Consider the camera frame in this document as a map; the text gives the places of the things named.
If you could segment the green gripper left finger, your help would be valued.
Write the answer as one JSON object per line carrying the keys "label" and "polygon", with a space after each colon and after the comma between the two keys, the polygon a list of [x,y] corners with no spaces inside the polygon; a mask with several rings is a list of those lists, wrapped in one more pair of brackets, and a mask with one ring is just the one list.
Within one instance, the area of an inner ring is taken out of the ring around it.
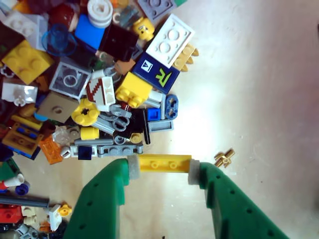
{"label": "green gripper left finger", "polygon": [[130,155],[105,166],[82,189],[65,239],[118,239],[120,206],[125,204],[125,186],[140,173],[139,158]]}

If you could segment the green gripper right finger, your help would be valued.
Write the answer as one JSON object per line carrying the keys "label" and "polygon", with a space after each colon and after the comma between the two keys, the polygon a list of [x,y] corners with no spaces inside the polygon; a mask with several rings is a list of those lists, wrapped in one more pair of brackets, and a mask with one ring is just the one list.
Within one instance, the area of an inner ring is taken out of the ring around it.
{"label": "green gripper right finger", "polygon": [[190,160],[188,183],[205,192],[217,239],[286,239],[287,236],[215,165]]}

